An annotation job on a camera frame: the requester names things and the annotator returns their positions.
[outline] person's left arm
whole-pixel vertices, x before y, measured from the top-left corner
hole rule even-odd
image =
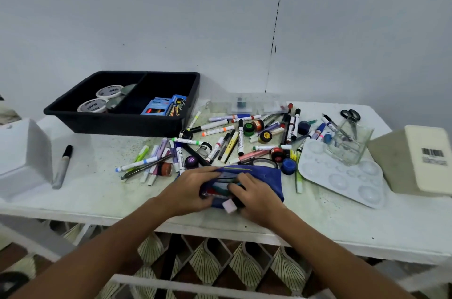
[[[163,222],[212,205],[212,197],[199,197],[199,188],[219,176],[215,169],[187,170],[157,197],[61,258],[15,292],[11,299],[94,298],[126,258]]]

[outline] white wall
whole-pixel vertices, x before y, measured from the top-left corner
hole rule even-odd
[[[452,134],[452,0],[0,0],[0,93],[23,116],[103,69],[371,105]]]
[[[0,0],[0,93],[21,116],[38,118],[99,70],[197,71],[204,97],[263,92],[277,4]]]
[[[275,45],[267,91],[452,136],[452,0],[281,0]]]

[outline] pink eraser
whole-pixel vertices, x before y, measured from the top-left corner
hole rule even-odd
[[[237,211],[237,206],[234,204],[234,202],[232,201],[232,199],[228,199],[225,202],[223,202],[223,208],[226,210],[226,212],[228,212],[229,214],[231,214],[234,211]]]

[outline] barcode sticker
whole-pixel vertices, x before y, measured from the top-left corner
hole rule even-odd
[[[422,148],[422,161],[425,163],[431,163],[435,165],[447,166],[446,160],[442,159],[444,153],[439,149]]]

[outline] person's right hand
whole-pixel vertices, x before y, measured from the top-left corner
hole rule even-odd
[[[240,209],[240,214],[264,228],[274,230],[278,220],[287,210],[281,199],[268,184],[251,174],[240,173],[237,179],[246,190],[232,183],[229,184],[228,189],[245,205]]]

